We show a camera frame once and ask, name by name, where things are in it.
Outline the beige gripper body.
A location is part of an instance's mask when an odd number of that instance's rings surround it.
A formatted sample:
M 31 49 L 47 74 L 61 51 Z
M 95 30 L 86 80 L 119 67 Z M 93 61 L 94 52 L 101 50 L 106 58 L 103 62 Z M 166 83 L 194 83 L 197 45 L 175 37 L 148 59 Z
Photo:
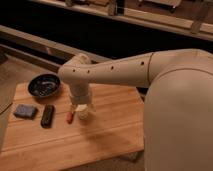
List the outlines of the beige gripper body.
M 92 90 L 89 84 L 70 84 L 70 100 L 74 108 L 92 103 Z

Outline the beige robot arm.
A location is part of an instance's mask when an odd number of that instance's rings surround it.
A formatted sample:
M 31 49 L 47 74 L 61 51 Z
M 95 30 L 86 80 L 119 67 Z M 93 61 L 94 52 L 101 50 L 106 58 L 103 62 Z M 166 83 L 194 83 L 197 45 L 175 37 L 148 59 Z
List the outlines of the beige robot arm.
M 201 49 L 150 52 L 93 64 L 85 54 L 58 75 L 71 101 L 91 101 L 89 85 L 148 90 L 144 101 L 145 171 L 213 171 L 213 54 Z

